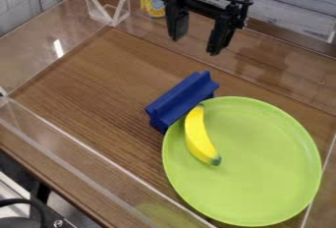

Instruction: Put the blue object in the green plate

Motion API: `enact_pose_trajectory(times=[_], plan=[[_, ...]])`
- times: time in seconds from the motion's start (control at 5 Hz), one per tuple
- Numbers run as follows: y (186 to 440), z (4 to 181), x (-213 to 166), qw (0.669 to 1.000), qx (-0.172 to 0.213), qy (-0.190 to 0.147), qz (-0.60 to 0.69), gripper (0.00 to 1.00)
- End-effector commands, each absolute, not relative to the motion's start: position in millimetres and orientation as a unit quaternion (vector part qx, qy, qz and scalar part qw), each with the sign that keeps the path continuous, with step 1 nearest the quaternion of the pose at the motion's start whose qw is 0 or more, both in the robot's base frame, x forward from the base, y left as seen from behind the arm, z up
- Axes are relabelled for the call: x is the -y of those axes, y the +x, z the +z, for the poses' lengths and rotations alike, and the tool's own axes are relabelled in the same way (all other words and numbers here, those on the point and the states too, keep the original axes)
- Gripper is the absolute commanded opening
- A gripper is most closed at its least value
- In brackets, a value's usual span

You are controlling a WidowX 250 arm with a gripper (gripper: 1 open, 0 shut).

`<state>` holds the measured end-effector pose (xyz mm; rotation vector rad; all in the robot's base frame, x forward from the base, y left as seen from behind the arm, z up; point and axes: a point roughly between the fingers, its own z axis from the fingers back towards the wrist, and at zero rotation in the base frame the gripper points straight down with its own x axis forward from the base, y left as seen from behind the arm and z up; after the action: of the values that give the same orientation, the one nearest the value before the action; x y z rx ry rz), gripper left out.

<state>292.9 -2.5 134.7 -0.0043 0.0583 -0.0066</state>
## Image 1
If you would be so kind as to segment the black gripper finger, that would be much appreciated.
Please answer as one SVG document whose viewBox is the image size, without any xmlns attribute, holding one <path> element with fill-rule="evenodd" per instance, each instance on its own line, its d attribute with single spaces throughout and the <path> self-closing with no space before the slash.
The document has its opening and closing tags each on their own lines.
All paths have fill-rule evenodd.
<svg viewBox="0 0 336 228">
<path fill-rule="evenodd" d="M 229 44 L 234 33 L 234 15 L 224 10 L 214 19 L 214 25 L 209 34 L 206 53 L 214 56 Z"/>
<path fill-rule="evenodd" d="M 170 38 L 177 41 L 188 32 L 189 11 L 182 0 L 165 0 L 165 19 Z"/>
</svg>

